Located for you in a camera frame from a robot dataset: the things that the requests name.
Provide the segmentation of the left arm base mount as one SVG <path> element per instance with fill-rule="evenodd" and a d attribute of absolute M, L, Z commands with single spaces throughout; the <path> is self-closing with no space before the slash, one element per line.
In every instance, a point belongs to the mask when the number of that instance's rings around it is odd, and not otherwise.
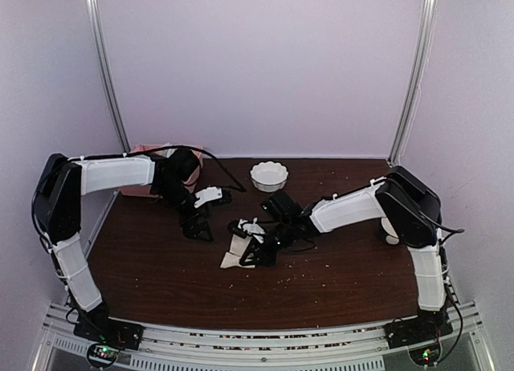
<path fill-rule="evenodd" d="M 123 351 L 139 349 L 144 327 L 111 318 L 105 302 L 89 312 L 78 307 L 74 307 L 73 310 L 78 312 L 77 321 L 74 323 L 74 335 L 92 342 L 85 354 L 92 368 L 110 368 L 118 361 Z"/>

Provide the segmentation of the cream sock brown trim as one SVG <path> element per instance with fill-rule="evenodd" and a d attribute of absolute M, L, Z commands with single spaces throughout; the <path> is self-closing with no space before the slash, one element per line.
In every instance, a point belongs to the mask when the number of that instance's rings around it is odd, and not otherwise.
<path fill-rule="evenodd" d="M 239 264 L 239 259 L 241 258 L 250 240 L 251 238 L 240 238 L 236 235 L 232 235 L 230 248 L 223 256 L 220 267 L 222 269 L 228 269 L 232 267 L 254 269 L 255 266 L 243 267 Z"/>

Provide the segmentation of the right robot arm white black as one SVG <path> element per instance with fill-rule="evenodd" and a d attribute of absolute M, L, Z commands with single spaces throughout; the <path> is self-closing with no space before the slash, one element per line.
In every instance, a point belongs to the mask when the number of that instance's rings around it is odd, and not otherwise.
<path fill-rule="evenodd" d="M 279 250 L 302 239 L 312 239 L 343 226 L 378 219 L 383 230 L 410 252 L 418 287 L 418 307 L 425 311 L 412 322 L 419 340 L 430 339 L 442 326 L 439 311 L 446 299 L 440 252 L 441 202 L 413 174 L 401 166 L 346 194 L 323 197 L 301 207 L 279 190 L 261 205 L 275 226 L 250 233 L 240 265 L 275 264 Z"/>

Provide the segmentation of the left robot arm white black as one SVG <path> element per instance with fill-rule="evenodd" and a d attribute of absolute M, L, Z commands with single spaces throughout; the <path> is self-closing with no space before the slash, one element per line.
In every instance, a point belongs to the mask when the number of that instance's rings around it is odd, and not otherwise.
<path fill-rule="evenodd" d="M 178 148 L 169 156 L 153 150 L 106 157 L 50 155 L 35 190 L 32 218 L 57 276 L 79 310 L 91 312 L 103 302 L 80 241 L 83 197 L 103 190 L 148 186 L 179 213 L 183 234 L 198 239 L 210 233 L 204 207 L 223 196 L 217 186 L 197 193 L 187 189 L 186 181 L 199 166 L 197 156 L 187 148 Z"/>

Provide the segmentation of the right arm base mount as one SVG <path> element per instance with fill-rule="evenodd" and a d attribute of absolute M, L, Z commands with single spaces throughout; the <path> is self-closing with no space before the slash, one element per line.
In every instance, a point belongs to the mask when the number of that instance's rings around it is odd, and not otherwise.
<path fill-rule="evenodd" d="M 419 311 L 416 317 L 394 319 L 384 331 L 390 349 L 407 347 L 410 359 L 428 368 L 442 357 L 441 338 L 452 334 L 453 327 L 446 312 Z"/>

